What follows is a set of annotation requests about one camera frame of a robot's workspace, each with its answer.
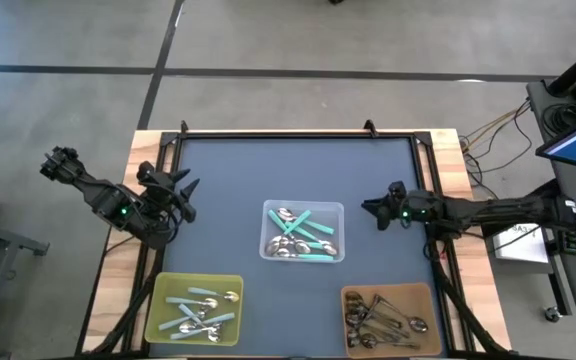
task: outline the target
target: desk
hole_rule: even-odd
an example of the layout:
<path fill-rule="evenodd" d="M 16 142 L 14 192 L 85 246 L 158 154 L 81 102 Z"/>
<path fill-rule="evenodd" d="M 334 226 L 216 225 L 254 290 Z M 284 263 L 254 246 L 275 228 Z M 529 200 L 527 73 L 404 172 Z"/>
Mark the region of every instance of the desk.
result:
<path fill-rule="evenodd" d="M 273 132 L 304 132 L 304 130 L 279 130 Z M 367 130 L 306 130 L 313 134 L 318 132 L 358 133 Z M 443 193 L 453 197 L 472 198 L 470 183 L 466 174 L 465 164 L 457 138 L 453 129 L 433 129 L 428 131 L 432 135 L 434 156 L 439 171 L 439 178 Z M 229 130 L 219 131 L 189 131 L 189 133 L 228 133 Z M 380 130 L 380 133 L 402 132 L 402 130 Z M 128 165 L 124 175 L 124 184 L 135 191 L 140 191 L 135 174 L 143 161 L 155 163 L 159 151 L 162 131 L 137 131 L 135 133 Z M 165 159 L 165 169 L 170 167 L 171 156 Z M 426 186 L 431 188 L 428 161 L 421 156 L 422 168 Z M 127 234 L 112 230 L 107 246 L 128 237 Z M 488 261 L 485 244 L 475 237 L 464 236 L 455 242 L 456 256 L 459 264 L 466 302 L 473 310 L 486 330 L 502 346 L 510 348 L 510 341 L 506 330 L 497 289 L 493 279 L 492 270 Z M 91 350 L 96 347 L 113 328 L 130 300 L 135 273 L 135 264 L 139 252 L 139 242 L 131 241 L 116 248 L 103 260 L 99 272 L 98 282 L 93 289 L 91 308 L 84 321 L 78 349 Z M 145 324 L 146 305 L 142 306 L 137 317 L 135 333 L 132 339 L 132 348 L 139 348 Z M 463 339 L 460 338 L 460 321 L 453 307 L 449 307 L 450 321 L 455 334 L 455 346 L 463 349 Z"/>

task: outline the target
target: wheel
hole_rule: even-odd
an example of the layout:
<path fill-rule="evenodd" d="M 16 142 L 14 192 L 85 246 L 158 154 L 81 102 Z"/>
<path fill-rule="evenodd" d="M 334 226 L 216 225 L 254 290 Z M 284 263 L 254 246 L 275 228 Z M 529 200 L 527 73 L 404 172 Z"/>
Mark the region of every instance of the wheel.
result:
<path fill-rule="evenodd" d="M 549 307 L 548 309 L 544 310 L 544 317 L 546 320 L 556 323 L 559 319 L 562 318 L 561 313 L 559 313 L 559 309 L 556 306 Z"/>

